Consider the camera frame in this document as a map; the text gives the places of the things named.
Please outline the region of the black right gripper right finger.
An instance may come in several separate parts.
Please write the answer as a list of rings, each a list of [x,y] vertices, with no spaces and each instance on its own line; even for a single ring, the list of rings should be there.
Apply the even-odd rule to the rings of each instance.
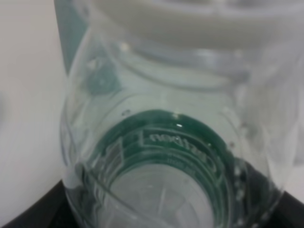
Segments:
[[[247,227],[302,228],[304,204],[285,191],[289,169],[268,175],[247,163]]]

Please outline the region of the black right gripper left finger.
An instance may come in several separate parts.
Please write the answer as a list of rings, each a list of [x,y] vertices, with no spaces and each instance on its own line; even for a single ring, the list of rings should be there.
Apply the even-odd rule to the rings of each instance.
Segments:
[[[77,228],[69,207],[63,183],[60,181],[28,210],[4,228]]]

